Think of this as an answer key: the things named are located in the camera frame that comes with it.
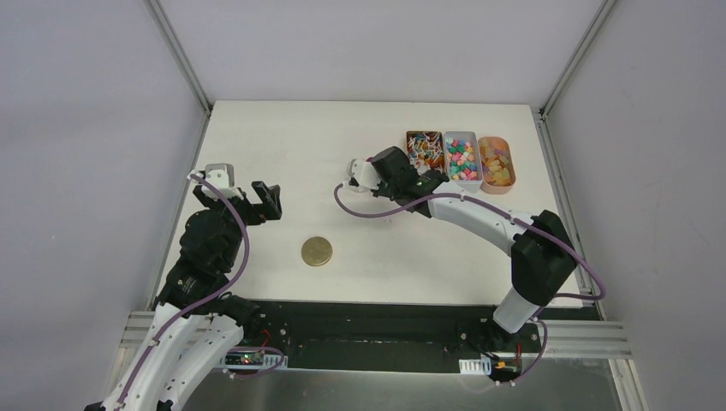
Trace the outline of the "clear plastic jar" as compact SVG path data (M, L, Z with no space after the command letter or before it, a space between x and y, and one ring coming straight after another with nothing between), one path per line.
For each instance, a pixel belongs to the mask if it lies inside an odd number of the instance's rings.
M348 191L351 191L353 193L357 193L357 194L369 194L370 193L370 189L369 188L365 188L365 187L362 187L362 186L356 186L356 185L353 185L353 184L348 184L347 185L347 190Z

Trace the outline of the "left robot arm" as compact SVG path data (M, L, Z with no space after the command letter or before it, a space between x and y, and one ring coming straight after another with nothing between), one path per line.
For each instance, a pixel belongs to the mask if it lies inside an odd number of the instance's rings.
M113 391L89 410L181 410L232 348L260 338L259 307L229 288L249 260L248 227L281 218L281 189L253 182L254 204L226 177L193 180L203 208L185 224L152 324Z

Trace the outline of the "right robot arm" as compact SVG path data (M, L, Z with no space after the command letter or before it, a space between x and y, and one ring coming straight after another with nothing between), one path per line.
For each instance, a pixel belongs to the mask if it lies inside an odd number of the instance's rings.
M523 325L554 299L577 266L572 243L555 213L528 215L500 209L472 196L442 171L418 172L398 147L352 161L348 174L373 196L452 223L509 256L511 288L485 329L487 342L496 350L518 343Z

